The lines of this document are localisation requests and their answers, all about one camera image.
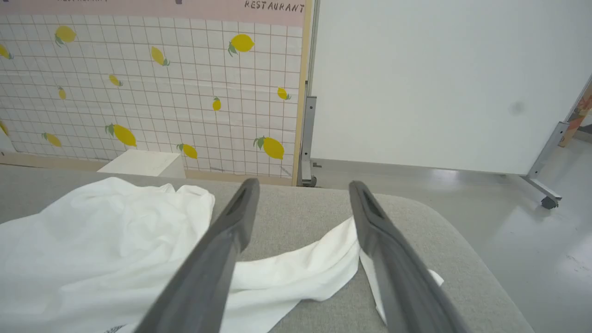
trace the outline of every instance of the lemon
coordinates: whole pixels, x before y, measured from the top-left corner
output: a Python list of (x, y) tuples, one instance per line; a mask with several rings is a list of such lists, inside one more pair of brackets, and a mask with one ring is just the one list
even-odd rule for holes
[(263, 147), (263, 150), (265, 150), (269, 157), (276, 159), (284, 159), (284, 147), (276, 139), (262, 136), (253, 141), (253, 146), (255, 146), (255, 143), (257, 143), (259, 149)]
[(197, 152), (195, 151), (195, 148), (193, 148), (192, 146), (180, 143), (177, 145), (177, 149), (184, 152), (187, 155), (187, 157), (197, 159)]
[(51, 143), (52, 145), (54, 145), (56, 147), (62, 146), (60, 139), (56, 138), (56, 136), (53, 134), (43, 133), (41, 136), (43, 137), (43, 139), (46, 139), (47, 141), (49, 141), (49, 143)]
[(64, 91), (64, 88), (57, 87), (57, 94), (60, 95), (61, 99), (63, 99), (63, 100), (66, 99), (66, 91)]
[(2, 131), (4, 132), (4, 134), (6, 134), (6, 136), (8, 136), (8, 129), (6, 128), (6, 126), (4, 125), (4, 123), (2, 122), (2, 120), (0, 120), (0, 129), (2, 129)]
[(248, 52), (253, 48), (254, 45), (255, 43), (253, 43), (253, 40), (251, 39), (251, 37), (249, 37), (249, 35), (238, 34), (234, 36), (230, 41), (228, 45), (228, 54), (230, 54), (230, 56), (232, 57), (233, 53), (235, 55), (239, 54), (237, 51)]
[(278, 87), (278, 96), (283, 100), (289, 100), (292, 96), (288, 95), (285, 89)]
[(214, 102), (212, 103), (212, 108), (214, 111), (218, 111), (222, 107), (222, 102), (218, 97), (214, 97)]
[(121, 141), (124, 145), (136, 147), (136, 137), (130, 132), (129, 129), (126, 129), (121, 125), (107, 125), (105, 126), (105, 132), (109, 133), (111, 136), (115, 134), (117, 139)]
[(115, 77), (115, 75), (113, 74), (109, 75), (109, 81), (111, 81), (112, 84), (118, 87), (121, 87), (123, 85), (123, 82), (119, 81), (117, 77)]
[(6, 59), (14, 59), (12, 53), (10, 53), (2, 44), (0, 44), (0, 56), (3, 56)]
[(74, 39), (76, 38), (76, 33), (70, 29), (70, 27), (66, 26), (66, 25), (60, 25), (57, 29), (56, 29), (56, 44), (59, 47), (62, 47), (62, 45), (66, 45), (65, 43), (71, 43), (74, 41)]
[(162, 52), (154, 46), (152, 47), (152, 59), (154, 59), (154, 61), (158, 63), (160, 66), (170, 65), (170, 61), (167, 58), (165, 58), (165, 56), (162, 55)]

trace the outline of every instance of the caster wheel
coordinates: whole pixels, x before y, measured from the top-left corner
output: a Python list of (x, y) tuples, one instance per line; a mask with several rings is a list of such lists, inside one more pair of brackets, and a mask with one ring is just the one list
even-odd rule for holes
[(302, 186), (304, 187), (315, 187), (317, 185), (317, 177), (312, 176), (310, 182), (304, 182)]
[(553, 199), (551, 199), (549, 197), (545, 197), (543, 200), (541, 200), (540, 204), (546, 209), (553, 209), (553, 208), (559, 206), (558, 204), (556, 204), (553, 201)]

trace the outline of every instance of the metal bracket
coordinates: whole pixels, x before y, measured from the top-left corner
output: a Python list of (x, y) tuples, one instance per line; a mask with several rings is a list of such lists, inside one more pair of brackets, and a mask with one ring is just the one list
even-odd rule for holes
[(541, 169), (545, 166), (545, 163), (549, 159), (551, 153), (555, 150), (561, 138), (563, 137), (565, 131), (567, 131), (567, 127), (570, 124), (560, 121), (557, 126), (555, 126), (555, 130), (551, 134), (549, 140), (545, 144), (545, 147), (540, 152), (539, 157), (536, 158), (535, 163), (530, 168), (530, 171), (527, 175), (521, 176), (526, 182), (530, 185), (534, 186), (537, 190), (541, 191), (546, 198), (544, 198), (541, 203), (544, 208), (551, 209), (559, 206), (559, 201), (562, 199), (562, 196), (551, 190), (545, 184), (540, 182), (536, 179), (540, 174)]
[(313, 144), (314, 115), (317, 108), (317, 97), (308, 96), (304, 107), (304, 125), (302, 129), (302, 149), (300, 150), (300, 170), (303, 186), (315, 186), (316, 179), (312, 175), (310, 149)]

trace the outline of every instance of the gray fabric surface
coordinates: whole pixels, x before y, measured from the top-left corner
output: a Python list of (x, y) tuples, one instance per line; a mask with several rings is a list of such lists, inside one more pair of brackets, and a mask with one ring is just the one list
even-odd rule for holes
[[(35, 214), (76, 187), (111, 176), (96, 172), (0, 165), (0, 223)], [(240, 184), (117, 175), (135, 185), (184, 184), (215, 195), (220, 214)], [(532, 333), (516, 305), (467, 241), (441, 215), (419, 202), (376, 198), (426, 265), (444, 278), (443, 290), (473, 332)], [(347, 191), (262, 185), (252, 240), (242, 260), (265, 258), (320, 239), (351, 215)], [(325, 302), (304, 301), (272, 332), (386, 332), (366, 275), (358, 273)]]

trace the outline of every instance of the pink stripe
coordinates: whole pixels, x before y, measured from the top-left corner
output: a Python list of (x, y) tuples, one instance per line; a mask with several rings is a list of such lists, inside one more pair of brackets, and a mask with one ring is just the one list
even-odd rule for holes
[(3, 14), (200, 18), (302, 27), (305, 0), (8, 0)]

